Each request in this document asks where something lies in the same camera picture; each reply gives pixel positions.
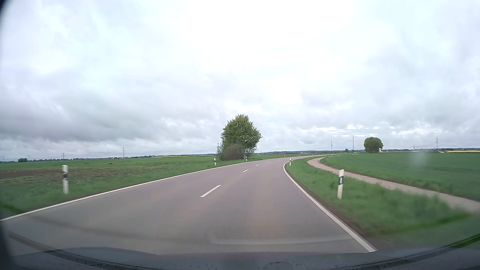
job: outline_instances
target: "gravel path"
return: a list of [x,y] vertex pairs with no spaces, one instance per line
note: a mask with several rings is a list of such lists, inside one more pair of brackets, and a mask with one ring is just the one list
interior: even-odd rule
[[[338,171],[339,171],[338,169],[332,168],[332,167],[327,166],[327,165],[320,162],[320,160],[323,159],[323,158],[324,157],[309,160],[308,164],[310,164],[310,165],[312,165],[316,168],[331,171],[333,173],[338,174]],[[370,177],[370,176],[366,176],[366,175],[361,175],[361,174],[357,174],[357,173],[353,173],[353,172],[345,171],[345,176],[353,177],[353,178],[356,178],[358,180],[369,182],[369,183],[372,183],[372,184],[379,184],[384,188],[388,188],[388,189],[392,189],[392,190],[393,189],[398,189],[398,190],[404,191],[406,193],[423,194],[423,195],[427,195],[427,196],[437,195],[441,200],[446,202],[451,207],[454,207],[454,208],[460,207],[460,208],[463,208],[470,213],[477,213],[477,214],[480,213],[480,202],[475,201],[475,200],[466,199],[466,198],[462,198],[462,197],[457,197],[457,196],[453,196],[453,195],[448,195],[448,194],[445,194],[445,193],[440,193],[440,192],[436,192],[436,191],[432,191],[432,190],[428,190],[428,189],[423,189],[423,188],[419,188],[419,187],[414,187],[414,186],[410,186],[410,185],[406,185],[406,184],[399,184],[399,183],[395,183],[395,182],[391,182],[391,181],[387,181],[387,180],[382,180],[382,179],[378,179],[378,178],[374,178],[374,177]]]

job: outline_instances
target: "tree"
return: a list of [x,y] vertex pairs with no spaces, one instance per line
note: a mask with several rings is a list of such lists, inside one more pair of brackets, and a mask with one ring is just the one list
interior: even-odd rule
[[368,137],[363,142],[363,146],[365,147],[365,152],[378,153],[378,149],[382,149],[384,144],[379,138]]
[[224,152],[228,146],[238,144],[242,146],[243,154],[249,156],[257,150],[257,144],[262,138],[262,134],[253,126],[253,122],[247,115],[239,114],[228,121],[220,137],[222,143],[217,152],[219,150]]

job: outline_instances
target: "car hood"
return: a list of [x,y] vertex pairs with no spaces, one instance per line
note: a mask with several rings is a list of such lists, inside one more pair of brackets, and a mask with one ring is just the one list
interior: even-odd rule
[[110,247],[77,247],[13,257],[28,269],[312,270],[466,269],[480,265],[480,250],[423,246],[370,253],[235,252],[156,255]]

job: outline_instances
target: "green field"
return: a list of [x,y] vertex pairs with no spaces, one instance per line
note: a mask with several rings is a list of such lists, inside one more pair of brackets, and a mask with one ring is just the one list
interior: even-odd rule
[[[305,157],[305,156],[308,156],[309,154],[300,154],[300,156],[302,157]],[[279,158],[291,158],[291,157],[298,157],[299,155],[298,154],[255,154],[255,155],[252,155],[252,158],[258,158],[258,159],[262,159],[262,160],[266,160],[266,159],[279,159]]]
[[480,201],[480,155],[404,152],[342,154],[322,163],[401,184]]
[[310,158],[286,166],[289,174],[329,207],[390,247],[449,244],[479,233],[480,218],[451,209],[438,198],[388,190],[345,177],[343,199],[336,197],[338,176],[309,165]]
[[[0,163],[3,217],[134,184],[213,168],[214,157],[57,160]],[[249,161],[260,160],[253,156]],[[244,160],[218,161],[217,167]],[[61,166],[69,166],[63,194]]]

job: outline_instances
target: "road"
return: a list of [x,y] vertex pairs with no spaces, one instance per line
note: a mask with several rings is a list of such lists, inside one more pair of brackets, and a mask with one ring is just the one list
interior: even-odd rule
[[154,254],[367,252],[291,181],[283,169],[287,161],[190,173],[1,224],[11,232],[12,255],[36,252],[35,245],[105,246]]

